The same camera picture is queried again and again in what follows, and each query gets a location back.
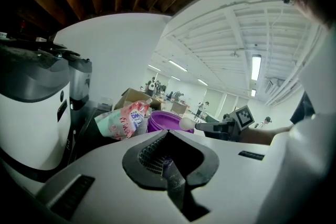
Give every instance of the white ball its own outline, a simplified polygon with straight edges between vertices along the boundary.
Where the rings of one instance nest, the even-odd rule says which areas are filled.
[[[182,118],[180,120],[180,127],[183,131],[187,131],[190,129],[193,129],[195,127],[196,122],[192,121],[191,119],[188,118]]]

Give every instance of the fluorescent light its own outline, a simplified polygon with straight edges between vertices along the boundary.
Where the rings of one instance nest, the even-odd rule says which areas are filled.
[[[181,68],[183,71],[187,72],[188,70],[186,70],[185,68],[179,66],[176,62],[173,62],[172,60],[169,60],[170,63],[172,63],[173,65],[177,66],[178,68]]]
[[[198,79],[198,81],[199,81],[200,83],[203,83],[204,85],[208,86],[208,84],[206,84],[203,80]]]
[[[148,66],[151,67],[151,68],[154,68],[154,69],[156,69],[156,70],[158,70],[158,71],[161,71],[159,68],[153,67],[153,66],[151,66],[151,65],[148,65]]]
[[[258,80],[261,66],[261,55],[252,55],[252,79]]]

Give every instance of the purple container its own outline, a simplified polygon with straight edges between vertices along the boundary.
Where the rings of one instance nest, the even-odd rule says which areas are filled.
[[[179,116],[176,116],[169,112],[164,111],[153,111],[150,118],[148,119],[147,132],[155,132],[159,130],[181,130],[180,128]],[[194,133],[194,129],[190,129],[186,132]]]

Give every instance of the floor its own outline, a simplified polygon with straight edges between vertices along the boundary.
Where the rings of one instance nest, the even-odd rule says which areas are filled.
[[[170,101],[165,101],[164,103],[161,103],[161,110],[162,111],[166,111],[166,112],[170,112],[171,113],[171,109],[172,109],[173,103]],[[189,110],[187,110],[183,115],[180,115],[180,117],[182,118],[189,118],[191,120],[194,120],[194,115],[190,113]],[[199,135],[199,136],[205,136],[203,131],[194,129],[195,132],[194,134]]]

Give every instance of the snack bag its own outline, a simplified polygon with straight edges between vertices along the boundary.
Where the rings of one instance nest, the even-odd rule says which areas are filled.
[[[95,118],[100,133],[116,140],[128,139],[138,128],[149,108],[149,101],[137,101]]]

